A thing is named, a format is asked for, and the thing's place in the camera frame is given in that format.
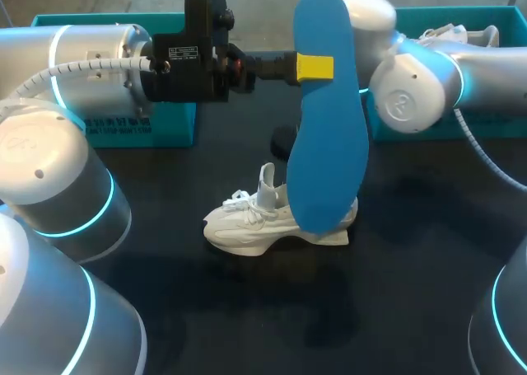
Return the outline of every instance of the white sneaker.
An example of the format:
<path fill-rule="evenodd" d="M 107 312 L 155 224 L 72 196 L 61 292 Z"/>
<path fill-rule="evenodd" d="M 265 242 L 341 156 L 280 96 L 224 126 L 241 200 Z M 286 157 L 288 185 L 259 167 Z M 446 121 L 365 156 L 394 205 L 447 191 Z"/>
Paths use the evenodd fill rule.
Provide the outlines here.
<path fill-rule="evenodd" d="M 421 45 L 427 46 L 435 40 L 449 40 L 467 44 L 469 42 L 469 34 L 463 25 L 454 26 L 449 23 L 439 29 L 425 30 L 417 42 Z"/>
<path fill-rule="evenodd" d="M 449 23 L 439 29 L 428 29 L 416 40 L 425 47 L 436 40 L 448 40 L 461 44 L 477 45 L 478 47 L 499 47 L 500 32 L 495 26 L 489 26 L 481 31 L 467 31 L 463 25 L 454 26 Z"/>
<path fill-rule="evenodd" d="M 334 232 L 315 235 L 300 230 L 292 216 L 286 185 L 274 187 L 274 165 L 267 163 L 260 171 L 258 191 L 249 195 L 236 191 L 232 199 L 214 209 L 203 221 L 203 234 L 215 247 L 236 255 L 262 255 L 282 237 L 300 237 L 309 243 L 343 246 L 349 243 L 348 228 L 357 216 L 358 202 Z"/>

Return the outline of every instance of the yellow clip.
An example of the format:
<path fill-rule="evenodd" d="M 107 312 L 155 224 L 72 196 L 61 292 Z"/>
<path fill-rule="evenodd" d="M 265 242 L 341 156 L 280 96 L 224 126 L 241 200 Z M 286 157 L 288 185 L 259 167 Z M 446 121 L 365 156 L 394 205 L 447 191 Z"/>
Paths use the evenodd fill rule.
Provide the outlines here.
<path fill-rule="evenodd" d="M 333 80 L 333 57 L 296 53 L 296 80 Z"/>

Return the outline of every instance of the teal bin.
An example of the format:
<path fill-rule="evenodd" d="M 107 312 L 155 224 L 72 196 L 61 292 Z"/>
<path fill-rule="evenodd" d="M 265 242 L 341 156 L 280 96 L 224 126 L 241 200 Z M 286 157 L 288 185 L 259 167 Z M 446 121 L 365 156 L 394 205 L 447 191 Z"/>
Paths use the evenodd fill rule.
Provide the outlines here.
<path fill-rule="evenodd" d="M 184 28 L 183 13 L 38 15 L 32 26 L 106 25 L 135 23 L 150 35 Z M 194 139 L 195 103 L 158 103 L 146 119 L 105 118 L 85 120 L 86 136 L 95 148 L 189 147 Z"/>
<path fill-rule="evenodd" d="M 419 38 L 426 29 L 453 23 L 467 30 L 483 30 L 494 25 L 500 31 L 501 47 L 527 47 L 527 21 L 518 7 L 405 7 L 397 8 L 397 30 L 408 38 Z M 400 134 L 388 128 L 377 116 L 370 93 L 366 108 L 374 140 L 435 140 L 464 138 L 454 113 L 448 113 L 425 132 Z M 510 117 L 496 113 L 464 112 L 465 120 L 476 137 L 527 137 L 527 117 Z"/>

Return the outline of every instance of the robot logo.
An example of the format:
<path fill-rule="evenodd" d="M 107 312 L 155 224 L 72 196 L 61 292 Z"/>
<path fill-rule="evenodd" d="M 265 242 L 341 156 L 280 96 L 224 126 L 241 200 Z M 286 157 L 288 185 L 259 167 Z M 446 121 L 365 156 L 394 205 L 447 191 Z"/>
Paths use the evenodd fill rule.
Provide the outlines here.
<path fill-rule="evenodd" d="M 16 149 L 24 151 L 27 148 L 36 148 L 36 142 L 30 138 L 10 138 L 7 142 L 7 149 L 10 151 L 14 151 Z"/>
<path fill-rule="evenodd" d="M 393 91 L 385 101 L 386 112 L 394 120 L 405 122 L 413 118 L 415 112 L 415 101 L 405 91 Z"/>
<path fill-rule="evenodd" d="M 7 162 L 24 162 L 35 154 L 40 134 L 40 127 L 34 125 L 21 126 L 9 132 L 0 142 L 0 157 Z"/>

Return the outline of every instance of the dark work surface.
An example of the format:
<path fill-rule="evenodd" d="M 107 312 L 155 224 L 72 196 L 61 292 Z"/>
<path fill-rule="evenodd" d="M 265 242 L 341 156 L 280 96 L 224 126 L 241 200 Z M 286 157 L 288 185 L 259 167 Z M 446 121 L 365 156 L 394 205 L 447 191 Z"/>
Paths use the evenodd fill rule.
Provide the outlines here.
<path fill-rule="evenodd" d="M 525 197 L 465 141 L 372 144 L 350 246 L 214 251 L 203 217 L 256 190 L 273 128 L 300 117 L 299 90 L 257 84 L 203 106 L 194 148 L 99 151 L 133 226 L 87 268 L 142 315 L 147 375 L 472 373 L 470 315 L 527 231 Z M 525 141 L 484 145 L 527 181 Z"/>

